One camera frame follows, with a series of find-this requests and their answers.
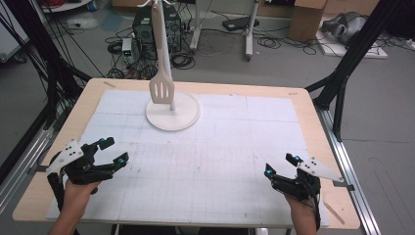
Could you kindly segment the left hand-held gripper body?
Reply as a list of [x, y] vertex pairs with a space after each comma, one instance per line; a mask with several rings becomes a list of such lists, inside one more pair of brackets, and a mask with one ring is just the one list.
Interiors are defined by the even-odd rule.
[[75, 139], [71, 139], [65, 148], [52, 158], [46, 172], [52, 173], [59, 169], [72, 183], [78, 185], [111, 179], [112, 176], [100, 172], [97, 165], [94, 165], [95, 155], [87, 153], [89, 145], [80, 145]]

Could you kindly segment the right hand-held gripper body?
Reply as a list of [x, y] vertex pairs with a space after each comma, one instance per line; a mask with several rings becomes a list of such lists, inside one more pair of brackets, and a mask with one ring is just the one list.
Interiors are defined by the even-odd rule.
[[342, 176], [314, 157], [302, 160], [302, 163], [295, 166], [295, 168], [297, 175], [294, 178], [279, 175], [276, 171], [276, 178], [270, 180], [270, 182], [274, 190], [293, 196], [299, 201], [308, 198], [315, 199], [320, 194], [320, 178], [330, 179], [335, 182], [344, 181]]

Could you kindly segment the white hook stand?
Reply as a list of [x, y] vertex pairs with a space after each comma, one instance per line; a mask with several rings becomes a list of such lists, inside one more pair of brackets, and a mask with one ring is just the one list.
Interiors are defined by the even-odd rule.
[[[155, 0], [147, 0], [142, 7], [149, 3], [154, 3]], [[168, 57], [167, 39], [163, 17], [163, 3], [162, 2], [162, 19], [163, 19], [163, 59], [164, 68], [166, 73], [171, 77], [171, 68]], [[149, 102], [146, 108], [146, 117], [151, 125], [164, 131], [181, 131], [184, 130], [194, 123], [196, 123], [201, 114], [201, 107], [199, 101], [190, 93], [185, 91], [176, 91], [174, 85], [174, 97], [173, 102], [170, 105], [166, 104], [155, 104], [152, 101]]]

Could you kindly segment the beige slotted spatula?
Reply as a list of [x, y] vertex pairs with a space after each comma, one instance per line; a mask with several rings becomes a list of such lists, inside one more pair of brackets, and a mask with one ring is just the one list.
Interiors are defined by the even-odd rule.
[[163, 59], [163, 19], [162, 19], [162, 2], [155, 0], [152, 6], [152, 24], [155, 43], [157, 48], [157, 57], [159, 68], [156, 75], [150, 80], [149, 89], [152, 101], [155, 104], [170, 105], [174, 97], [174, 84], [171, 77], [166, 73]]

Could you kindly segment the person's right hand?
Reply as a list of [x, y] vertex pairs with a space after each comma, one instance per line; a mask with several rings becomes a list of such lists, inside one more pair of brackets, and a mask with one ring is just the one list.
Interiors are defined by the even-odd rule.
[[299, 201], [293, 196], [285, 194], [292, 215], [315, 216], [314, 205], [309, 200]]

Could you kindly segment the person's left hand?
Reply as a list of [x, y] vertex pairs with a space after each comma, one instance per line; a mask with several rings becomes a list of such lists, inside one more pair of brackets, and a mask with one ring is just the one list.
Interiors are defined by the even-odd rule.
[[83, 215], [86, 206], [89, 202], [90, 195], [94, 189], [101, 184], [100, 181], [89, 183], [86, 185], [78, 185], [71, 182], [70, 179], [66, 182], [64, 206], [65, 212], [71, 212], [77, 215]]

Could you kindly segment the thin wooden stick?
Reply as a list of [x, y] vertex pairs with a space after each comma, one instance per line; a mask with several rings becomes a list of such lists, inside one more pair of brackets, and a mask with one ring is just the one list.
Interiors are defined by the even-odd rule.
[[336, 220], [344, 225], [345, 221], [342, 219], [342, 217], [326, 202], [323, 202], [324, 206], [326, 207], [326, 209], [336, 218]]

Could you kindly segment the white grid mat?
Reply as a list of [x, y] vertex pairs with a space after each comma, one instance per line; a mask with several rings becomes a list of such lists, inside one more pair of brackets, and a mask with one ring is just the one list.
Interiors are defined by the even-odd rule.
[[106, 91], [81, 135], [84, 143], [113, 137], [97, 164], [127, 153], [126, 167], [92, 196], [86, 221], [212, 226], [286, 227], [290, 208], [264, 175], [286, 177], [285, 159], [308, 152], [292, 100], [200, 94], [191, 127], [167, 132], [146, 119], [146, 91]]

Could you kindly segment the small white power supply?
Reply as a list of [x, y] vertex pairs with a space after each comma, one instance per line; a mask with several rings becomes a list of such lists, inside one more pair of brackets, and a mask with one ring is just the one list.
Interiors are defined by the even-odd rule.
[[131, 38], [123, 38], [122, 39], [122, 48], [121, 48], [122, 56], [124, 61], [131, 65], [134, 62], [133, 57], [133, 50], [132, 50], [132, 39]]

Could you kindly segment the black computer tower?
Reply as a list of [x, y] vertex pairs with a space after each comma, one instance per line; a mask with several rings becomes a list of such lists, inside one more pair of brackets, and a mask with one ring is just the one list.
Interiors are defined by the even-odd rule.
[[[173, 6], [163, 5], [164, 24], [168, 49], [171, 52], [181, 50], [181, 19]], [[154, 35], [151, 20], [151, 7], [139, 8], [132, 28], [137, 40], [142, 44], [153, 44]]]

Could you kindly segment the white foam board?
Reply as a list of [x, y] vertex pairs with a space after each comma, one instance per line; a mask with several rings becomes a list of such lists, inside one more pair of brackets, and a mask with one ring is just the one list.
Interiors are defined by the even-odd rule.
[[365, 32], [364, 26], [347, 45], [344, 45], [329, 32], [321, 31], [322, 23], [327, 20], [330, 19], [323, 18], [321, 20], [320, 26], [315, 34], [315, 38], [317, 39], [316, 44], [320, 47], [323, 55], [345, 59], [355, 57], [358, 60], [385, 60], [388, 57], [388, 54], [376, 42], [370, 41], [370, 32]]

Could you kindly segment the cardboard box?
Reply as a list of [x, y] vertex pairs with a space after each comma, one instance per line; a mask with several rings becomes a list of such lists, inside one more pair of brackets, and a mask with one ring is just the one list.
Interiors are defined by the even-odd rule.
[[289, 37], [306, 42], [315, 37], [327, 0], [295, 0]]

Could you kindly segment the grey vacuum cleaner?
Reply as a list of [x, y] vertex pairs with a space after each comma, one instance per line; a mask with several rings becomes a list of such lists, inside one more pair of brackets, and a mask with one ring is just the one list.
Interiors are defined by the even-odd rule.
[[340, 43], [347, 45], [366, 24], [367, 19], [356, 12], [339, 13], [336, 17], [324, 21], [322, 32], [329, 32]]

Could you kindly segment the aluminium rail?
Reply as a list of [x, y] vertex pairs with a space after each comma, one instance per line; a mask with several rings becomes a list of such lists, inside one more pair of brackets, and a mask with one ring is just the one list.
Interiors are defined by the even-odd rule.
[[363, 228], [365, 235], [382, 235], [348, 156], [346, 146], [342, 141], [337, 139], [335, 132], [332, 130], [334, 121], [330, 112], [317, 109], [316, 113], [318, 114], [325, 130], [341, 175], [345, 180], [344, 186], [346, 187], [356, 209], [360, 220], [360, 226]]
[[11, 168], [4, 181], [0, 184], [0, 214], [15, 199], [19, 188], [25, 179], [34, 171], [44, 158], [53, 140], [54, 130], [40, 129], [28, 142], [27, 146], [21, 148], [16, 164]]

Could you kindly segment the black metal frame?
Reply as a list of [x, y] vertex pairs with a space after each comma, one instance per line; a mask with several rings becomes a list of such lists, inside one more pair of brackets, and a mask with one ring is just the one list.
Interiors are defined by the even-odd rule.
[[[380, 0], [364, 25], [365, 32], [370, 32], [369, 39], [375, 42], [381, 32], [397, 14], [400, 7], [406, 0]], [[342, 58], [337, 67], [327, 77], [306, 87], [308, 92], [313, 92], [319, 88], [320, 94], [313, 99], [313, 104], [322, 111], [328, 111], [330, 104], [336, 100], [334, 123], [332, 130], [339, 141], [342, 141], [342, 118], [346, 95], [346, 85], [354, 70], [361, 60], [352, 57], [351, 59]]]
[[82, 93], [83, 88], [75, 78], [88, 82], [91, 76], [72, 66], [61, 56], [29, 0], [0, 0], [0, 6], [2, 5], [8, 7], [44, 62], [44, 65], [39, 64], [30, 57], [39, 77], [47, 82], [47, 105], [42, 114], [45, 116], [45, 125], [49, 128], [57, 118], [59, 102], [77, 100]]

